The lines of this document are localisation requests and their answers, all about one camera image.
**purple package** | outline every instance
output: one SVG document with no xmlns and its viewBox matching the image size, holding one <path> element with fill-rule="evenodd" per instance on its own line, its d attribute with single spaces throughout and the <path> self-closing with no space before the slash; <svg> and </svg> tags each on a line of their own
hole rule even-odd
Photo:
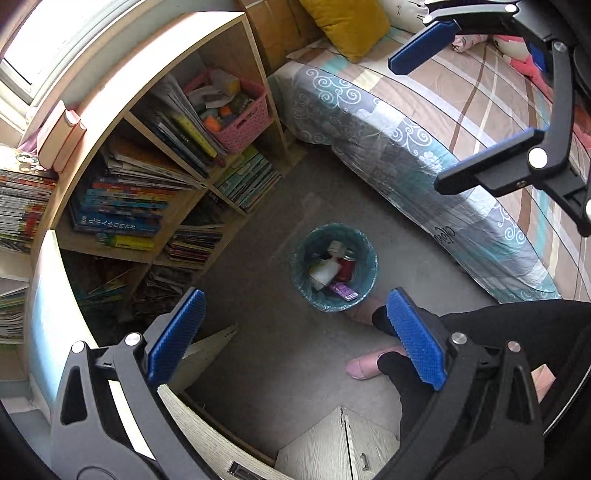
<svg viewBox="0 0 591 480">
<path fill-rule="evenodd" d="M 329 284 L 329 289 L 335 292 L 339 297 L 343 297 L 346 301 L 351 301 L 359 297 L 355 290 L 351 290 L 347 285 L 338 281 Z"/>
</svg>

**pink basket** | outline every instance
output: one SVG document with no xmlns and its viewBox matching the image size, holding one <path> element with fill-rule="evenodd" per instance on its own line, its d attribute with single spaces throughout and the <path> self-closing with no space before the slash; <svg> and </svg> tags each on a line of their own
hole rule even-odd
<svg viewBox="0 0 591 480">
<path fill-rule="evenodd" d="M 254 100 L 230 125 L 220 132 L 209 132 L 230 153 L 241 153 L 265 128 L 269 126 L 267 110 L 267 91 L 263 85 L 238 77 L 240 89 Z M 185 85 L 183 92 L 188 95 L 193 90 L 209 85 L 209 70 Z"/>
</svg>

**yellow pillow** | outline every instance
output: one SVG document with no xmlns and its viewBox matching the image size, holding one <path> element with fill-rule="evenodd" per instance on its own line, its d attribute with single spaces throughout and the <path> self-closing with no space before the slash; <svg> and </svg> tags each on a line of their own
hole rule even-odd
<svg viewBox="0 0 591 480">
<path fill-rule="evenodd" d="M 377 0 L 300 0 L 330 41 L 357 63 L 389 30 Z"/>
</svg>

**red can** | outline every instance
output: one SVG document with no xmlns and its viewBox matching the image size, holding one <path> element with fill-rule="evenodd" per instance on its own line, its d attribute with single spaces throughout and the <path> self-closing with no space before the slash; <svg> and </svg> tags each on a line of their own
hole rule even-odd
<svg viewBox="0 0 591 480">
<path fill-rule="evenodd" d="M 349 281 L 353 278 L 353 269 L 355 268 L 355 252 L 347 250 L 343 255 L 343 258 L 339 258 L 340 270 L 335 276 L 335 280 L 338 281 Z"/>
</svg>

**bed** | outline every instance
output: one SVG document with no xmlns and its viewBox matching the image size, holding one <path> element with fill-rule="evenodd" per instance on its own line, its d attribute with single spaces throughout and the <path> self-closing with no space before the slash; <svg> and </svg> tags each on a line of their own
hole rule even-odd
<svg viewBox="0 0 591 480">
<path fill-rule="evenodd" d="M 500 303 L 590 301 L 591 251 L 544 193 L 457 196 L 435 176 L 527 127 L 548 125 L 551 104 L 494 45 L 447 48 L 409 76 L 387 60 L 411 34 L 394 27 L 358 64 L 326 38 L 295 51 L 269 78 L 280 117 L 299 139 L 329 145 L 364 181 L 420 225 Z M 589 155 L 573 136 L 571 162 Z"/>
</svg>

